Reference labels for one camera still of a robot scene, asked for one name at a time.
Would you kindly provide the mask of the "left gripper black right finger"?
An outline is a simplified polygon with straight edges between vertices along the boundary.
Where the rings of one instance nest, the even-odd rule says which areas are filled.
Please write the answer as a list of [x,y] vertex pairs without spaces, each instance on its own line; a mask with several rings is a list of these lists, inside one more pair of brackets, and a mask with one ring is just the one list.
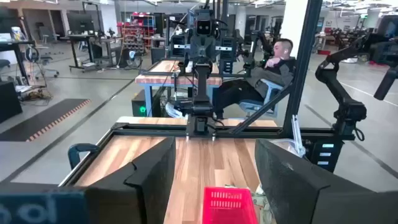
[[265,139],[254,152],[277,224],[398,224],[398,191],[374,192]]

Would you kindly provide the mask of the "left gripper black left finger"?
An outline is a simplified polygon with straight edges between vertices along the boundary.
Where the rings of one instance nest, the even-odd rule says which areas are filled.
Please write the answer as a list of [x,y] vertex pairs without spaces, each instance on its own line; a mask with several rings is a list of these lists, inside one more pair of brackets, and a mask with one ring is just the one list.
[[89,224],[163,224],[174,180],[176,142],[165,138],[106,173],[97,158],[83,174]]

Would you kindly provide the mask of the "white green sweetener packet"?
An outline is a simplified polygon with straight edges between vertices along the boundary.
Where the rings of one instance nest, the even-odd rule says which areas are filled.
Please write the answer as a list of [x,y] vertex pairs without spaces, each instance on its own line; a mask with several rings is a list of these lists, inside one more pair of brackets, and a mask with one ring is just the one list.
[[261,184],[257,186],[255,192],[251,192],[251,196],[258,224],[276,224],[271,206]]

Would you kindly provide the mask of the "background wooden workbench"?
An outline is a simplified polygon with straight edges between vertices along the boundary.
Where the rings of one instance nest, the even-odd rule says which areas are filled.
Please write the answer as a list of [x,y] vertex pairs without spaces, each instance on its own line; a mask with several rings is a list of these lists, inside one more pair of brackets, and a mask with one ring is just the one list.
[[198,80],[190,73],[186,75],[177,75],[177,60],[162,60],[149,67],[148,71],[141,71],[135,78],[135,82],[144,87],[146,113],[152,117],[152,88],[157,87],[192,87],[197,85]]

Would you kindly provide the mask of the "red storage shelving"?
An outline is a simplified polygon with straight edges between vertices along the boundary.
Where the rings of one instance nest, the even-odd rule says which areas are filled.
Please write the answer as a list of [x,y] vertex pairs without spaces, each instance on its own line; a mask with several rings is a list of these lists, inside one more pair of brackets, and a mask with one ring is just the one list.
[[123,22],[117,22],[117,28],[126,50],[145,54],[155,34],[155,16],[149,12],[132,12]]

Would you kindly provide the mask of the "black floor fan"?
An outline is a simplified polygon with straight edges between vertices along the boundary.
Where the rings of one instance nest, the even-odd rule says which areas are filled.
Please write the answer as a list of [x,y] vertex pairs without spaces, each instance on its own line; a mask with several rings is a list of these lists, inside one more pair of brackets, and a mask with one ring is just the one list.
[[130,50],[128,56],[127,69],[140,69],[142,65],[142,54],[140,52]]

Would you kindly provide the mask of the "red plastic mesh basket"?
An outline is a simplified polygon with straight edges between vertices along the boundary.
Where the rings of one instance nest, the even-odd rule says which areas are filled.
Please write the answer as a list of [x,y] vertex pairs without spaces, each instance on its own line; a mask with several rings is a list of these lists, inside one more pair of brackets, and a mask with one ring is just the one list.
[[202,224],[257,224],[250,190],[205,187]]

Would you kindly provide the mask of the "person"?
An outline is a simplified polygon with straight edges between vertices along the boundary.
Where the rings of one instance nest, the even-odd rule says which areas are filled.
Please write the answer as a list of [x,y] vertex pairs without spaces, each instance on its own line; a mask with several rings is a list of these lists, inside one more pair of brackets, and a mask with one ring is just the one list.
[[264,101],[269,80],[280,86],[288,85],[294,76],[295,58],[290,56],[293,42],[281,38],[274,44],[274,56],[267,60],[263,68],[251,70],[249,78],[223,82],[214,92],[213,108],[218,119],[223,119],[223,109],[242,100]]

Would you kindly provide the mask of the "blue grey chair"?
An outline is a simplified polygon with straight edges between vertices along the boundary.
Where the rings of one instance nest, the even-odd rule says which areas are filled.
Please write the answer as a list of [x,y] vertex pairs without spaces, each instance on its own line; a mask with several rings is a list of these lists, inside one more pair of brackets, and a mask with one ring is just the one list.
[[276,96],[282,90],[282,86],[273,83],[269,80],[262,79],[261,82],[267,85],[266,96],[263,102],[254,101],[254,100],[242,100],[238,103],[239,107],[246,113],[247,118],[253,113],[255,113],[264,104],[268,103],[274,96]]

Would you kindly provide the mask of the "black computer tower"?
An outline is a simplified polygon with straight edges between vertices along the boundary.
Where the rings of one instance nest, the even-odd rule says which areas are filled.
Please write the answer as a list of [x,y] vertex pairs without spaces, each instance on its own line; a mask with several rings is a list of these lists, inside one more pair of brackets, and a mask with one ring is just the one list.
[[141,90],[139,93],[136,93],[131,100],[131,106],[132,106],[132,114],[135,117],[146,117],[148,116],[148,113],[150,113],[150,116],[153,115],[153,109],[154,106],[152,106],[152,103],[154,102],[153,94],[151,93],[149,95],[149,99],[151,100],[151,103],[149,103],[150,108],[147,107],[146,103],[146,94],[145,90]]

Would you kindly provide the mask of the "black orange-edged floor mat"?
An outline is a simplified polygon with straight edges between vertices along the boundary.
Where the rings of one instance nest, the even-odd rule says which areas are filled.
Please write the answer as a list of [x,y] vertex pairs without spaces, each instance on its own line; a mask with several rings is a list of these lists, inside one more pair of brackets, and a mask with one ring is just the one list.
[[32,142],[89,104],[89,99],[69,98],[0,133],[0,141]]

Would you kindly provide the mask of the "black standing desk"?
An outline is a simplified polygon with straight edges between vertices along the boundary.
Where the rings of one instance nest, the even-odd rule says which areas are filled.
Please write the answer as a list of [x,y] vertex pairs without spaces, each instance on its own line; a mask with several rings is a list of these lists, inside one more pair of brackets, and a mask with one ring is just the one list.
[[[118,67],[121,60],[123,38],[101,38],[95,35],[68,35],[66,37],[72,47],[74,65],[70,65],[70,71],[80,69],[83,73],[102,68]],[[84,42],[87,46],[88,60],[78,59],[75,51],[75,43]]]

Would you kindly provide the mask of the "black cabinet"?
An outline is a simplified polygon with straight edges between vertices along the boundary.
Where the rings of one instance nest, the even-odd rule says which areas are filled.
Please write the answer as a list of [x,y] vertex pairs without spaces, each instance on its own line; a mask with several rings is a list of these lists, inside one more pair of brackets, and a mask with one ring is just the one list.
[[0,123],[21,114],[22,107],[12,82],[0,82]]

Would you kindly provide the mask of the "black office desk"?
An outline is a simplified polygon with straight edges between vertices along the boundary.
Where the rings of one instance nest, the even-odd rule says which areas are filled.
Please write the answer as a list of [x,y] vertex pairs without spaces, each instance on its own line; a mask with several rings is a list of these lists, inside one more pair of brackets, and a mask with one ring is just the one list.
[[17,64],[19,66],[19,71],[21,75],[25,78],[27,84],[29,84],[29,78],[27,76],[25,66],[23,63],[22,53],[20,50],[20,45],[35,45],[33,40],[23,40],[23,41],[11,41],[11,42],[0,42],[0,52],[6,52],[13,50],[16,56]]

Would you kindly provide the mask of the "black aluminium table frame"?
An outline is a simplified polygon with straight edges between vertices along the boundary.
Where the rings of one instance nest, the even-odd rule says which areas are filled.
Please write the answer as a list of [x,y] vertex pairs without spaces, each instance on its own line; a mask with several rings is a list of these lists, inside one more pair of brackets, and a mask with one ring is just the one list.
[[[348,58],[365,53],[369,50],[374,41],[366,34],[357,38],[345,48],[327,56],[318,66],[315,76],[318,81],[324,83],[337,100],[339,107],[334,112],[336,123],[330,129],[322,128],[300,128],[302,143],[306,148],[305,156],[309,156],[310,162],[329,172],[333,172],[340,155],[344,141],[355,139],[353,131],[356,130],[356,123],[366,118],[366,107],[363,103],[354,100],[337,80],[339,63]],[[264,115],[269,109],[275,109],[278,102],[287,95],[292,95],[295,90],[303,87],[305,74],[303,67],[294,72],[292,81],[282,87],[282,90],[268,103],[260,107],[255,113],[236,126],[224,126],[218,121],[216,137],[232,139],[285,139],[293,137],[292,125],[284,124],[281,128],[254,127],[253,122]],[[72,169],[69,175],[61,182],[61,185],[75,184],[83,178],[83,173],[93,163],[96,156],[101,152],[106,141],[113,135],[129,136],[174,136],[178,138],[187,137],[185,124],[155,124],[140,123],[137,118],[122,117],[96,144],[99,147],[97,152],[81,152],[79,164]]]

